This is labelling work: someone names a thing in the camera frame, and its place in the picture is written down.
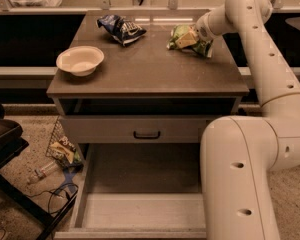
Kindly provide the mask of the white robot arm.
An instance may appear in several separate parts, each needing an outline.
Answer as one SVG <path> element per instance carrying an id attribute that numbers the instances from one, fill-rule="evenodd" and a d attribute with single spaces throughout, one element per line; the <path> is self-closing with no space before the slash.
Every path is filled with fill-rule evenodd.
<path id="1" fill-rule="evenodd" d="M 300 82 L 264 26 L 271 13 L 269 0 L 225 0 L 194 27 L 201 41 L 238 33 L 262 111 L 221 117 L 204 130 L 207 240 L 280 240 L 267 174 L 300 165 Z"/>

